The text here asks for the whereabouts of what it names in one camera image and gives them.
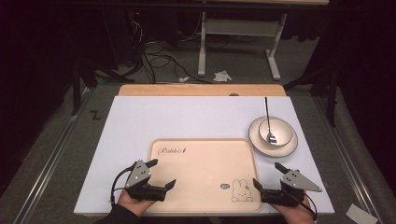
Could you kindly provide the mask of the wooden table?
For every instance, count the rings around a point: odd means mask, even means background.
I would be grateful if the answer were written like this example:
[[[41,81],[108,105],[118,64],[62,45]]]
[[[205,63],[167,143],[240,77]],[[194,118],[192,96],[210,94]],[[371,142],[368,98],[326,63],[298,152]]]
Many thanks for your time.
[[[286,96],[278,84],[125,84],[120,96]]]

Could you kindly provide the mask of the metal spoon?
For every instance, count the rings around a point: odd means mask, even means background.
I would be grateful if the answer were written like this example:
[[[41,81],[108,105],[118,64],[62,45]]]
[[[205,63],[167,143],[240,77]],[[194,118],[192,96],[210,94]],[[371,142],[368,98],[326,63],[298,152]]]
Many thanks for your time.
[[[264,98],[264,105],[265,105],[265,112],[266,112],[267,126],[268,126],[267,139],[268,139],[268,142],[271,145],[275,145],[276,144],[276,137],[271,132],[271,124],[270,124],[270,116],[269,116],[269,108],[268,108],[268,100],[267,100],[267,98]]]

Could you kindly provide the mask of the white metal desk frame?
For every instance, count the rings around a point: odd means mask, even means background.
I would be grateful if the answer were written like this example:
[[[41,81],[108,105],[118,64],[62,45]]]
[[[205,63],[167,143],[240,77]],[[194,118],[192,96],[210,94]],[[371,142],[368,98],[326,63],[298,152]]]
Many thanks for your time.
[[[273,45],[265,51],[273,80],[280,80],[278,67],[276,64],[276,49],[283,33],[288,15],[282,14],[278,21],[241,21],[225,19],[208,19],[206,13],[201,13],[201,37],[200,51],[198,59],[198,76],[205,75],[206,63],[206,36],[207,35],[242,35],[272,37]]]

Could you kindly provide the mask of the person's left hand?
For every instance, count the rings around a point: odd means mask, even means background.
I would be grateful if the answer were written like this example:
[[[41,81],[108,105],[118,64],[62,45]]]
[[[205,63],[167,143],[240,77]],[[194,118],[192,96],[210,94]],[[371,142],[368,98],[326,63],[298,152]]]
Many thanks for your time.
[[[138,201],[131,198],[126,190],[123,190],[120,193],[118,204],[140,217],[147,209],[155,204],[155,201]]]

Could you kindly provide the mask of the large crumpled white tissue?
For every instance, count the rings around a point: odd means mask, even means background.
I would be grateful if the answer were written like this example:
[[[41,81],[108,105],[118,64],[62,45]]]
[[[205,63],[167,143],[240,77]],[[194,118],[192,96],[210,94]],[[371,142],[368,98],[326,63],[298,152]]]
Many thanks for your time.
[[[214,77],[214,81],[217,82],[227,82],[229,80],[232,80],[232,78],[226,71],[217,72]]]

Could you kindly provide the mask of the white table mat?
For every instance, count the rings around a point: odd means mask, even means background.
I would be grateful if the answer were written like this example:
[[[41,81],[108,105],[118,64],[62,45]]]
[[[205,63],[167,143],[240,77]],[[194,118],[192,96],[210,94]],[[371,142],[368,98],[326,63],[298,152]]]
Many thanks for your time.
[[[322,183],[300,122],[288,97],[268,97],[269,115],[285,120],[297,133],[298,146],[280,163],[297,169],[317,185]],[[113,187],[125,183],[120,171],[137,160],[151,160],[150,148],[158,139],[226,139],[249,141],[249,125],[266,115],[260,96],[118,96],[114,99],[90,169],[74,209],[85,216],[110,210]],[[257,177],[265,187],[276,189],[281,173],[275,159],[254,147]],[[263,204],[255,213],[198,214],[217,216],[269,216],[274,210]]]

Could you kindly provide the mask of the person's right hand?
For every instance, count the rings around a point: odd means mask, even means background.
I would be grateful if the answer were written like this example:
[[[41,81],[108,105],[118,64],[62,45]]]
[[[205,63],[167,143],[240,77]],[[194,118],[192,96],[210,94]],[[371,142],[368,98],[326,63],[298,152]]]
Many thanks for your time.
[[[273,204],[273,207],[285,218],[288,224],[315,224],[311,212],[301,205],[297,207],[287,207]]]

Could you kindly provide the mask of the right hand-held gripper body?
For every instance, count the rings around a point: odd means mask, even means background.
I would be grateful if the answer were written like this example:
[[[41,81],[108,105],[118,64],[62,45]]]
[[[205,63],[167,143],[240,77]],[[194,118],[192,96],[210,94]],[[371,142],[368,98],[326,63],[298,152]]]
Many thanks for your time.
[[[307,191],[322,192],[322,188],[297,170],[290,170],[279,178],[278,189],[261,189],[263,203],[297,206],[304,201]]]

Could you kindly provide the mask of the black metal stand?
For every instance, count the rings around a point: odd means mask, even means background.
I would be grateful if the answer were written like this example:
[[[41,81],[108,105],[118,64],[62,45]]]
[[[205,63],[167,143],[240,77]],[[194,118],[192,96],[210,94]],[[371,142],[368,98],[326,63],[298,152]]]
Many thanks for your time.
[[[73,110],[72,115],[75,116],[82,105],[82,93],[80,91],[80,81],[83,80],[85,85],[89,88],[95,88],[97,86],[97,80],[95,79],[94,72],[99,70],[106,75],[116,79],[123,83],[134,83],[133,79],[123,77],[116,72],[105,68],[99,63],[92,62],[87,59],[78,59],[75,61],[72,68],[72,87],[73,87]]]
[[[327,95],[326,116],[330,124],[334,127],[334,110],[336,102],[337,78],[340,73],[340,68],[325,67],[318,71],[303,75],[283,86],[285,91],[291,90],[298,85],[312,84],[310,89],[312,96]]]

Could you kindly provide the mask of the white plate with dark rim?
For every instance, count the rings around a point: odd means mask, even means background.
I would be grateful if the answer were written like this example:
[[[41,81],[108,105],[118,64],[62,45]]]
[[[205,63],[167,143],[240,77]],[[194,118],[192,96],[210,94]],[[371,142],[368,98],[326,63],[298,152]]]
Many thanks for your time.
[[[283,147],[275,147],[266,143],[259,135],[259,125],[266,119],[266,117],[260,117],[255,119],[248,129],[248,137],[252,145],[265,156],[273,158],[286,157],[291,154],[298,146],[298,137],[295,130],[290,126],[292,131],[291,140]]]

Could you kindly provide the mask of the beige tray with rabbit print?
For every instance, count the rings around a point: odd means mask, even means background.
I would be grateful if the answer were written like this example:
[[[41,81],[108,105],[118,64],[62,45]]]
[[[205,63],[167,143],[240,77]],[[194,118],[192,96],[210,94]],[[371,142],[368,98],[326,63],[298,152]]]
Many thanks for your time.
[[[253,180],[257,169],[253,147],[244,138],[158,139],[150,148],[149,183],[176,184],[152,215],[242,214],[262,209]]]

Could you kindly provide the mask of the white bowl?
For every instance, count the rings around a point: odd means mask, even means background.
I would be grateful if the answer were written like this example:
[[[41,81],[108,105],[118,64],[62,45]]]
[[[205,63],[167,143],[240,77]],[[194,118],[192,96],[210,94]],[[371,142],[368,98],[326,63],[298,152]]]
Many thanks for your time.
[[[259,135],[260,137],[271,146],[283,147],[285,146],[292,137],[292,131],[288,123],[282,119],[270,118],[271,132],[276,137],[276,144],[271,145],[268,142],[268,126],[267,118],[259,125]]]

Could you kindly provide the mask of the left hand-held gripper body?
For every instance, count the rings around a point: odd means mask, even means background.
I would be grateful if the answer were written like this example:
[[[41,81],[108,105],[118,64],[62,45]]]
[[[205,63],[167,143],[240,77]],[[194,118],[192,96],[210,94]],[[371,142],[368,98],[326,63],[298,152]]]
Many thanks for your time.
[[[165,187],[151,186],[151,172],[144,161],[137,161],[129,174],[125,189],[131,198],[138,201],[159,201],[165,199]]]

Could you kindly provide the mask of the metal floor rail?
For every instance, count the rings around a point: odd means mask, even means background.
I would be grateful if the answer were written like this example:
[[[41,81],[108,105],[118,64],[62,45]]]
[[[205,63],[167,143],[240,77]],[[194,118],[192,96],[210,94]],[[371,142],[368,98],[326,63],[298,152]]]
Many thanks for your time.
[[[377,219],[376,224],[382,224],[382,218],[375,208],[372,197],[370,196],[367,187],[363,183],[358,169],[353,163],[353,160],[348,154],[347,145],[342,139],[343,135],[337,131],[336,127],[331,124],[330,119],[328,118],[326,103],[321,97],[314,97],[313,101],[318,108],[319,114],[326,123],[327,129],[331,133],[332,140],[336,144],[338,157],[341,160],[343,169],[349,181],[349,185],[352,187],[354,195],[359,201],[360,209],[368,215],[375,217]]]
[[[18,213],[12,224],[27,224],[45,191],[53,172],[64,153],[68,137],[74,129],[81,108],[91,97],[93,88],[79,88],[80,100],[74,108],[74,93],[68,91],[65,102],[46,121],[43,130],[23,160],[21,168],[8,187],[11,193],[19,193]]]

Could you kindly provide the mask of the white paper sheet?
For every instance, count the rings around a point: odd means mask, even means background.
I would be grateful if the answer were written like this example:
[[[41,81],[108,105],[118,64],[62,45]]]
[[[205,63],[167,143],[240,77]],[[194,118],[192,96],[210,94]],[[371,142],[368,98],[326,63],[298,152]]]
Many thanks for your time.
[[[357,224],[376,224],[378,221],[376,217],[360,209],[355,204],[350,205],[346,215]]]

